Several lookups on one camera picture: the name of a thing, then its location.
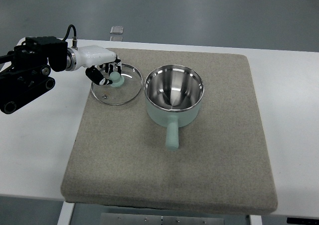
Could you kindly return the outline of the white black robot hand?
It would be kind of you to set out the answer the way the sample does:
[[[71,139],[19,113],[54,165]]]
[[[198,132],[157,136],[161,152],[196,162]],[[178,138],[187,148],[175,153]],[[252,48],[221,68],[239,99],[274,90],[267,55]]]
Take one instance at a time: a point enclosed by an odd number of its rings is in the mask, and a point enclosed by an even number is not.
[[[96,85],[121,86],[122,62],[115,52],[97,45],[68,48],[66,71],[85,67],[86,76]]]

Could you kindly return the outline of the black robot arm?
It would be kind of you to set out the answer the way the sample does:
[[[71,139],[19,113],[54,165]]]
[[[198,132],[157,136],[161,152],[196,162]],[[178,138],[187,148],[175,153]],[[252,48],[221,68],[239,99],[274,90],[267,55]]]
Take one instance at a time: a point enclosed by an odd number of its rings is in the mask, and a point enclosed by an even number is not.
[[[68,38],[73,30],[72,47],[77,45],[77,31],[69,25],[63,39],[54,36],[26,37],[21,45],[0,57],[10,66],[0,73],[0,110],[12,114],[55,86],[51,71],[61,72],[72,65]]]

